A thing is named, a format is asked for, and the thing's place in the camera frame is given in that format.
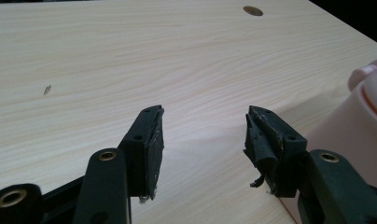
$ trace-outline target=light wood grain surface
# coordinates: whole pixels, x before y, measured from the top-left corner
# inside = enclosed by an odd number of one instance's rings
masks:
[[[158,194],[133,200],[133,223],[292,223],[268,187],[249,188],[248,106],[306,134],[376,58],[375,42],[304,0],[0,5],[0,189],[84,175],[161,104]]]

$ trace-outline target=round hole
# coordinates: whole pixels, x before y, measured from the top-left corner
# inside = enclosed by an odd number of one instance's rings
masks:
[[[117,156],[116,152],[106,151],[106,152],[101,153],[101,155],[99,155],[98,159],[100,161],[111,161],[111,160],[115,159],[116,156]]]
[[[5,193],[0,197],[0,208],[10,207],[16,203],[19,203],[26,197],[25,189],[14,189],[11,192]]]
[[[244,11],[252,16],[262,16],[264,13],[257,7],[244,7]]]
[[[90,219],[90,224],[104,224],[109,219],[107,212],[99,212],[94,214]]]
[[[340,159],[334,155],[331,155],[329,153],[320,153],[320,158],[322,158],[324,161],[328,161],[328,162],[339,162]]]

